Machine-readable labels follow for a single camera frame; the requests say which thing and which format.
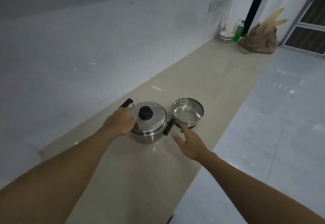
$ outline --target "electrical outlet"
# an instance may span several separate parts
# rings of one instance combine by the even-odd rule
[[[217,8],[218,8],[218,1],[216,3],[210,3],[208,13],[215,12]]]

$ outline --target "small saucepan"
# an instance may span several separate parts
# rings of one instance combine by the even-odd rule
[[[180,98],[172,104],[172,113],[176,125],[194,128],[204,114],[203,106],[193,98]]]
[[[132,129],[135,138],[146,144],[151,144],[167,136],[175,124],[175,119],[167,119],[166,110],[155,102],[141,102],[133,104],[132,99],[126,100],[121,107],[130,108],[130,118],[136,116],[136,123]]]

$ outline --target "black lid knob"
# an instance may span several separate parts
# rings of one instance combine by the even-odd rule
[[[153,112],[150,107],[143,106],[139,110],[139,118],[141,120],[149,120],[153,116]]]

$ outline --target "dish soap bottle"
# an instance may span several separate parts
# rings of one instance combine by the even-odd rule
[[[238,28],[237,28],[235,37],[233,39],[234,42],[239,41],[239,38],[241,37],[242,31],[244,29],[244,23],[245,23],[245,20],[242,20],[242,22],[238,24]]]

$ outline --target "beige countertop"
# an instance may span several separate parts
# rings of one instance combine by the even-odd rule
[[[242,54],[234,43],[210,41],[49,144],[41,154],[48,159],[91,135],[127,98],[134,103],[157,102],[169,118],[174,100],[198,100],[204,116],[193,130],[211,150],[269,59],[265,54]],[[176,126],[173,131],[180,133]],[[171,133],[155,144],[138,143],[130,135],[116,139],[67,223],[165,224],[201,167],[180,152]]]

